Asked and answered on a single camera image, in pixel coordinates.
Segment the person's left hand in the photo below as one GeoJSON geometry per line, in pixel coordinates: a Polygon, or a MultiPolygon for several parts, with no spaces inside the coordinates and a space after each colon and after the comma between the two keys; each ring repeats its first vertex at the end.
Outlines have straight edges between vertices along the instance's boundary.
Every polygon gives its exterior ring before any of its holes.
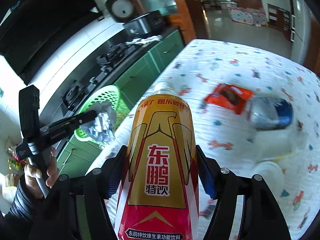
{"type": "MultiPolygon", "coordinates": [[[[48,178],[46,180],[46,185],[52,188],[59,176],[60,170],[57,167],[54,147],[51,147],[50,153],[52,157],[51,157],[51,162],[47,169],[48,178]]],[[[36,199],[41,199],[43,197],[43,193],[36,180],[37,178],[42,178],[41,171],[37,167],[27,164],[24,167],[24,177],[25,177],[25,184],[27,189],[31,192],[31,194],[36,199]]]]}

